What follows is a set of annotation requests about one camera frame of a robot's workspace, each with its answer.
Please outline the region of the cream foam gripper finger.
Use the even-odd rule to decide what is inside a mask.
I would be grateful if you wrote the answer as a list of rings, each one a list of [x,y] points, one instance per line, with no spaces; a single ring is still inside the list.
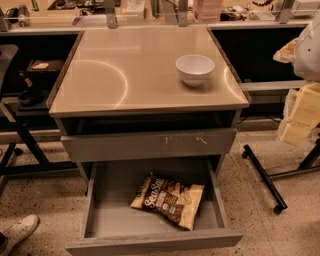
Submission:
[[[288,144],[302,143],[320,123],[320,83],[299,90],[290,89],[279,126],[280,140]]]

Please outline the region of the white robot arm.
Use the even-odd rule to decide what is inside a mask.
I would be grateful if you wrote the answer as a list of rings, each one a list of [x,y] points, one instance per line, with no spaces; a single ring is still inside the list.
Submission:
[[[273,59],[291,63],[294,74],[307,81],[298,91],[289,90],[279,126],[281,141],[299,144],[320,123],[320,14],[297,38],[278,50]]]

